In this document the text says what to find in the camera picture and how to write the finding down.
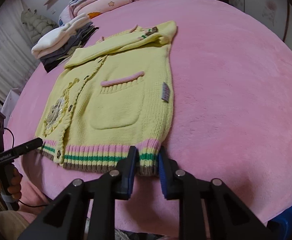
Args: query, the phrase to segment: clothing tag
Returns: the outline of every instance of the clothing tag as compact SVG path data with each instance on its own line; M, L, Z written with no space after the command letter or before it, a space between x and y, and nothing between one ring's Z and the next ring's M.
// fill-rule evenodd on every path
M168 85L165 82L163 82L162 99L166 102L169 102L169 95L170 95L170 89Z

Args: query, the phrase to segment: metal screw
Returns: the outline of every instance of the metal screw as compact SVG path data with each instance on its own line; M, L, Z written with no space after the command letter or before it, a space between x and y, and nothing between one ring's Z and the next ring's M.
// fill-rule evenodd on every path
M212 180L212 183L215 185L215 186L221 186L223 183L220 179L213 179Z
M185 173L184 170L177 170L177 171L175 172L175 174L176 174L178 177L182 177L182 176L184 176L186 173Z
M83 183L83 181L82 181L81 179L74 179L74 180L73 180L73 185L74 185L75 187L80 186L82 183Z
M119 171L118 170L112 170L109 172L109 175L112 177L116 177L119 175Z

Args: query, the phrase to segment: device handle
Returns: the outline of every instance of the device handle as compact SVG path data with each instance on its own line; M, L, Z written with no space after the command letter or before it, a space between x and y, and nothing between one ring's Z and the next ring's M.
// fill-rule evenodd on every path
M17 211L19 209L18 200L15 200L8 192L9 186L12 186L11 179L14 177L14 168L13 164L0 167L1 197L6 203L8 210Z

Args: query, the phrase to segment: green stripe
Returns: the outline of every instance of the green stripe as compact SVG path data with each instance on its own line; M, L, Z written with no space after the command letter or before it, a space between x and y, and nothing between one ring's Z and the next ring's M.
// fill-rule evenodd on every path
M152 153L144 153L141 154L139 159L140 160L156 160L157 155ZM116 156L74 156L74 155L65 155L64 157L66 160L73 160L73 161L106 161L106 162L118 162L121 159L124 159L125 157L116 157Z
M45 149L45 150L48 150L48 151L50 151L50 152L55 153L55 149L54 149L54 148L48 147L48 146L46 146L46 145L43 145L42 148Z

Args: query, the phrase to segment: sweater pocket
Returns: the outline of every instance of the sweater pocket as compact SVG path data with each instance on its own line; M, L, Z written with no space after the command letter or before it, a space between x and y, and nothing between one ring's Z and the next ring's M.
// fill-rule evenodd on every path
M144 72L103 81L92 109L92 127L111 129L136 123L144 101Z

